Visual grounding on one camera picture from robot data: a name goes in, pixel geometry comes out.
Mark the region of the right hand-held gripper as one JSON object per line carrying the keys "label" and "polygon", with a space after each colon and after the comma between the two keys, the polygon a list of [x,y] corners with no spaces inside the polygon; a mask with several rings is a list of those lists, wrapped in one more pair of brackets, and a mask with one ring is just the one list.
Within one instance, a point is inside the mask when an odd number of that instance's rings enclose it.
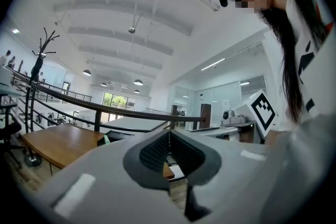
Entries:
{"label": "right hand-held gripper", "polygon": [[263,90],[248,97],[240,106],[223,112],[221,126],[239,126],[254,122],[261,139],[266,139],[276,113]]}

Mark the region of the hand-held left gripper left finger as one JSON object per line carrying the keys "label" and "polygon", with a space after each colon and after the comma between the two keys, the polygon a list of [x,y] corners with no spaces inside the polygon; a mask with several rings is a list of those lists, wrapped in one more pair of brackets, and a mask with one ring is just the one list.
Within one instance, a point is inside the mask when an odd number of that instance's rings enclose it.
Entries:
{"label": "hand-held left gripper left finger", "polygon": [[169,152],[169,131],[160,131],[132,146],[123,157],[123,168],[141,187],[169,189],[169,182],[163,176]]}

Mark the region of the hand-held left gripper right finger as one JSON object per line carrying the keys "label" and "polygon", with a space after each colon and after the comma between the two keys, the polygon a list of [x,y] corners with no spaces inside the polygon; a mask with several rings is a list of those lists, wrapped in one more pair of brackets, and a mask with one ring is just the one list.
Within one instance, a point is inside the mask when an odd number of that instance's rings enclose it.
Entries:
{"label": "hand-held left gripper right finger", "polygon": [[222,166],[216,150],[175,130],[170,132],[170,149],[191,187],[208,184]]}

